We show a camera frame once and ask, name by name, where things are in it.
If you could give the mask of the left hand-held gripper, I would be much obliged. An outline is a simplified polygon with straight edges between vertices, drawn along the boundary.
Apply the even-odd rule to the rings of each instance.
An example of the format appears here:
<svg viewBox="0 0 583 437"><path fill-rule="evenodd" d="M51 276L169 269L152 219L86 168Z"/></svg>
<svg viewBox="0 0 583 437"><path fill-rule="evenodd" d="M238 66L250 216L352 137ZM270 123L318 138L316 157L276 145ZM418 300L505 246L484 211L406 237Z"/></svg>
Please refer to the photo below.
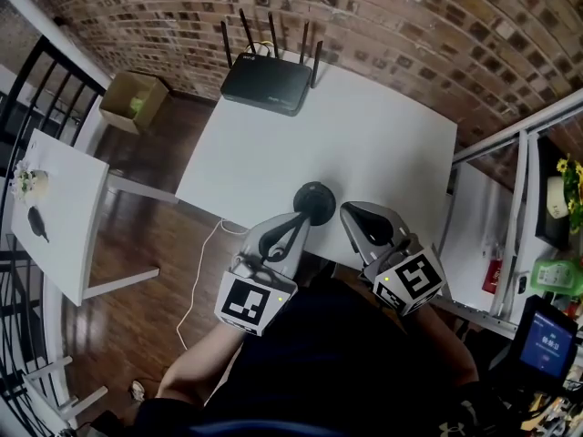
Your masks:
<svg viewBox="0 0 583 437"><path fill-rule="evenodd" d="M223 273L215 315L261 336L298 291L294 277L311 227L305 212L270 218L253 227Z"/></svg>

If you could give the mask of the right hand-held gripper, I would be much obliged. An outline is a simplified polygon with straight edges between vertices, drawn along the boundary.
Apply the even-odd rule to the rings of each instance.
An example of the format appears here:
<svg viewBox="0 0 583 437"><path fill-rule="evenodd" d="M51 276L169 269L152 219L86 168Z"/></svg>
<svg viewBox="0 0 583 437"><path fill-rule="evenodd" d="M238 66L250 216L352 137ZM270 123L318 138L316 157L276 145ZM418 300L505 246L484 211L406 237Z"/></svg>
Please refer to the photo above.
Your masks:
<svg viewBox="0 0 583 437"><path fill-rule="evenodd" d="M364 201L348 201L340 218L354 252L363 261L361 278L385 306L408 315L445 284L436 252L424 247L395 211Z"/></svg>

